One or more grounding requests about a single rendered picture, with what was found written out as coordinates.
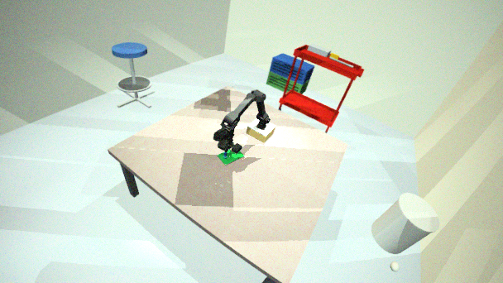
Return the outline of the green circuit board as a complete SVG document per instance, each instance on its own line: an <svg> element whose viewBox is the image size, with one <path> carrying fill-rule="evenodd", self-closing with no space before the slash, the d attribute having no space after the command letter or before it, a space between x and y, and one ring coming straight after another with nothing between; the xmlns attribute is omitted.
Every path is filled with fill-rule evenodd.
<svg viewBox="0 0 503 283"><path fill-rule="evenodd" d="M228 150L227 152L223 152L221 154L218 154L217 157L224 163L226 166L227 164L244 157L244 155L239 151L238 153L235 153L232 151L232 149Z"/></svg>

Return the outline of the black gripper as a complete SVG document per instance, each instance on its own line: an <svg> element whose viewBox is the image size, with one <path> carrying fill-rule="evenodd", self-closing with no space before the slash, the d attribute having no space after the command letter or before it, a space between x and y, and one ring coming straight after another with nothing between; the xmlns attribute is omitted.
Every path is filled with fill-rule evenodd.
<svg viewBox="0 0 503 283"><path fill-rule="evenodd" d="M234 142L233 142L234 135L235 134L233 134L233 136L231 136L231 137L225 137L225 139L226 140L228 139L230 141L230 147L228 148L228 150L232 148L233 152L238 153L242 149L242 146L239 145L238 143L234 145ZM227 152L228 150L224 150L224 151Z"/></svg>

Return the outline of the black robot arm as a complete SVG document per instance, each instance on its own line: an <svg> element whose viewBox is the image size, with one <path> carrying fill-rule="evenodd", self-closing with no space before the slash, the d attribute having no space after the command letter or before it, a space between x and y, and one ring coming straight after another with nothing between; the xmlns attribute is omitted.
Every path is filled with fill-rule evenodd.
<svg viewBox="0 0 503 283"><path fill-rule="evenodd" d="M230 141L225 139L225 137L233 136L234 129L240 121L241 115L246 111L246 109L251 105L252 102L256 101L256 105L258 108L258 114L256 118L259 120L257 128L261 130L266 129L266 124L269 123L269 115L266 113L264 101L266 99L266 94L260 92L259 90L251 91L247 94L247 96L242 100L242 102L236 107L235 110L229 112L224 119L222 120L220 126L221 129L218 129L214 134L214 138L218 141L218 148L221 150L228 150L230 147ZM227 125L226 125L226 124Z"/></svg>

